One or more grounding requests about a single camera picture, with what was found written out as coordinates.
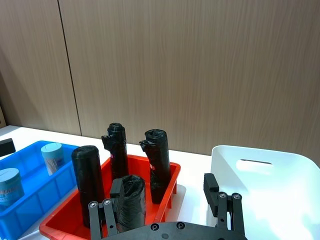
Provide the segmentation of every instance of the teal lid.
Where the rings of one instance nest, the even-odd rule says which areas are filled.
[[[0,170],[0,188],[10,187],[9,185],[15,181],[20,181],[20,173],[16,168],[6,168]]]
[[[62,158],[64,156],[62,144],[57,142],[44,145],[41,148],[41,152],[42,156],[47,159]]]

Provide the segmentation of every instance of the cylindrical container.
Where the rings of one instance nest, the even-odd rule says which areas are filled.
[[[0,170],[0,206],[6,209],[24,196],[19,170],[6,168]]]
[[[150,162],[150,188],[154,204],[160,204],[171,180],[167,133],[160,129],[145,132],[140,142]]]
[[[81,146],[73,150],[72,163],[79,190],[83,225],[90,228],[88,204],[101,203],[105,199],[99,150],[96,146]]]
[[[146,224],[145,181],[139,176],[129,175],[123,177],[122,182],[124,199],[117,224],[120,233],[143,227]]]
[[[126,130],[120,123],[111,123],[107,135],[101,137],[104,149],[111,153],[112,179],[129,174]]]
[[[53,142],[44,145],[41,148],[41,153],[49,176],[65,164],[64,151],[61,143]]]

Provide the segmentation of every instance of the wooden wall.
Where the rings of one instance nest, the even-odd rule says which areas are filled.
[[[80,134],[57,1],[0,0],[0,105],[7,124]]]
[[[24,1],[29,8],[22,10],[0,0],[5,6],[0,31],[8,32],[0,36],[0,46],[13,52],[2,53],[10,59],[0,58],[0,72],[8,79],[13,73],[6,66],[14,68],[24,84],[20,92],[32,91],[24,79],[35,74],[41,76],[35,78],[38,84],[39,79],[55,79],[61,89],[48,91],[55,85],[47,80],[37,85],[46,91],[30,98],[35,104],[60,92],[60,106],[67,103],[61,112],[70,118],[53,124],[52,114],[40,106],[34,119],[28,111],[15,111],[8,113],[8,122],[20,116],[37,127],[42,118],[42,128],[78,133],[59,8],[55,1],[40,1],[36,16],[41,19],[46,11],[49,18],[33,22],[36,17],[25,12],[32,11],[31,2],[36,1]],[[59,4],[84,136],[99,138],[109,123],[120,122],[129,143],[137,144],[145,131],[160,128],[175,150],[209,155],[213,146],[238,145],[299,153],[320,164],[319,0]],[[7,25],[15,28],[16,22],[23,28],[13,34]],[[28,34],[36,30],[44,33]],[[29,50],[33,42],[44,55]],[[25,61],[19,55],[32,57]]]

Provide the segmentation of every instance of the black object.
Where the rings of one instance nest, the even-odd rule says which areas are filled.
[[[150,162],[150,188],[154,204],[160,204],[170,183],[170,160],[167,133],[160,129],[145,132],[146,140],[140,141]]]
[[[103,203],[92,202],[88,206],[91,222],[91,240],[248,240],[245,237],[244,230],[242,196],[238,193],[228,196],[225,192],[219,192],[219,185],[212,173],[204,175],[203,190],[213,215],[220,217],[215,227],[181,221],[163,222],[153,223],[118,234],[117,229],[114,227],[117,223],[116,209],[122,206],[121,201],[116,203],[111,197],[111,199],[105,199]],[[230,230],[227,228],[227,212],[231,214]],[[99,216],[106,220],[108,237],[103,237],[102,235]]]
[[[111,123],[107,135],[101,137],[104,149],[111,153],[112,179],[129,174],[126,130],[120,123]]]
[[[99,150],[96,146],[81,146],[73,150],[72,163],[80,194],[83,225],[90,227],[88,204],[105,199]]]
[[[139,176],[129,175],[122,178],[122,183],[123,207],[118,215],[117,225],[120,233],[140,228],[146,224],[145,181]]]
[[[12,138],[8,138],[0,141],[0,157],[13,154],[16,152],[14,141]]]

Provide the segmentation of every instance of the tabletop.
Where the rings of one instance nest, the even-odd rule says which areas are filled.
[[[17,151],[34,142],[43,140],[75,146],[94,145],[99,149],[101,164],[110,157],[110,152],[104,149],[101,139],[98,138],[11,125],[0,128],[0,141],[8,138],[13,139],[15,149]],[[168,142],[170,147],[170,136],[168,136]],[[127,144],[126,148],[127,153],[130,155],[146,157],[146,154],[142,151],[139,145]],[[204,174],[210,173],[211,171],[211,156],[169,150],[169,158],[171,162],[177,163],[181,166],[181,171],[177,179],[177,195],[173,197],[172,209],[168,212],[167,220],[178,220],[193,224],[206,225],[208,204],[203,191],[203,184]],[[49,212],[52,212],[56,207],[57,206],[54,206]],[[39,223],[41,223],[45,217],[46,216],[30,227],[30,229],[23,235],[26,236],[23,237],[23,239],[46,239],[38,232],[36,232],[36,234],[29,235],[39,229]]]

